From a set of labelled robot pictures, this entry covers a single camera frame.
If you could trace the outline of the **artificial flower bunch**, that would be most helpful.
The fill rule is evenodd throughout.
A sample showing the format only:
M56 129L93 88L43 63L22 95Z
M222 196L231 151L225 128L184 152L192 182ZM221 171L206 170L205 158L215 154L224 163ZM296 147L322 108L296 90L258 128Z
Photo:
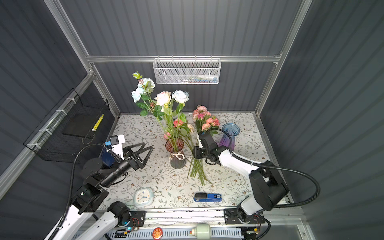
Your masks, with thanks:
M187 117L181 113L179 113L178 117L173 121L173 129L176 131L178 137L187 144L188 149L192 153L189 177L197 178L201 185L205 185L208 179L205 175L202 161L196 157L193 150L199 145L197 139L199 133L212 130L210 134L215 135L218 133L217 129L219 129L219 126L219 119L202 105L197 106L193 111L193 122L191 124L188 123Z

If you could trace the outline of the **peach rose stem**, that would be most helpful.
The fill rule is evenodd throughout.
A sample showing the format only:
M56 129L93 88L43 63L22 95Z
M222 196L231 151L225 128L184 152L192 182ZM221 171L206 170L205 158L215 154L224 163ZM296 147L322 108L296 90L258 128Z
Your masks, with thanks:
M159 124L163 130L163 127L161 124L161 118L158 117L160 114L158 112L162 109L162 106L164 106L164 105L169 105L169 107L173 111L173 99L171 97L171 92L163 91L155 97L155 100L157 102L155 105L156 119L158 120L158 122L159 122Z

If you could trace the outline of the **white blue flower spray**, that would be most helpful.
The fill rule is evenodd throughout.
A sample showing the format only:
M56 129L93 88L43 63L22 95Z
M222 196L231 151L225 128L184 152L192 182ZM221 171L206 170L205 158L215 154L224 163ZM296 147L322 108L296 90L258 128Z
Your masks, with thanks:
M138 81L138 85L137 88L132 91L131 96L134 103L141 109L140 116L144 117L152 114L156 118L155 105L157 102L155 98L152 98L152 93L155 89L154 81L150 78L144 78L138 71L132 75Z

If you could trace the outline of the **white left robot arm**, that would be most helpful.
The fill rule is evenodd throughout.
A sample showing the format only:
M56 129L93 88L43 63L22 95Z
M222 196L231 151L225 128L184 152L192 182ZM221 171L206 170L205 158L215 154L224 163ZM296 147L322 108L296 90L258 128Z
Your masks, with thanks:
M47 240L71 240L80 227L90 219L109 195L107 188L118 184L119 178L125 176L128 170L143 169L154 150L145 143L139 143L123 148L123 155L116 153L116 147L110 143L101 144L106 152L116 161L111 167L105 168L100 158L89 160L83 168L85 183L75 193L73 182L75 169L71 170L70 189L65 211L58 223L46 236ZM130 208L120 202L112 203L106 212L80 236L80 240L98 240L115 227L134 230L143 227L145 211L131 212Z

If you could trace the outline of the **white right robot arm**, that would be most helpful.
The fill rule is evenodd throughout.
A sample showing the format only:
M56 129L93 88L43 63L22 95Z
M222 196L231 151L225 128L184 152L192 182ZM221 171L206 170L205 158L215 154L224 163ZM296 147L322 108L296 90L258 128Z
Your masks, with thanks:
M282 175L270 161L251 161L226 146L218 146L209 133L199 133L198 145L194 147L196 159L206 159L209 165L220 165L249 178L252 193L237 206L239 220L262 211L271 211L288 193L289 189Z

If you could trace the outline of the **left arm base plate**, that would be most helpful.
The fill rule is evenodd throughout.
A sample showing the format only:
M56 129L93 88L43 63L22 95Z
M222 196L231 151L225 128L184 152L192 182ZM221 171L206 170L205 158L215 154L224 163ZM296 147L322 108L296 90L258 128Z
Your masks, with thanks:
M146 213L146 211L123 213L123 215L118 218L118 227L141 228L144 226Z

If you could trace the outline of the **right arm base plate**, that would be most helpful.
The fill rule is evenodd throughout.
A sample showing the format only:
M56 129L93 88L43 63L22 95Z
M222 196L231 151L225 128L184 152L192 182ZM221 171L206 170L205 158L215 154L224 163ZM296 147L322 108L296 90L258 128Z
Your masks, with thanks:
M224 219L226 225L239 225L239 224L264 224L265 220L260 215L247 215L240 209L229 208L224 209Z

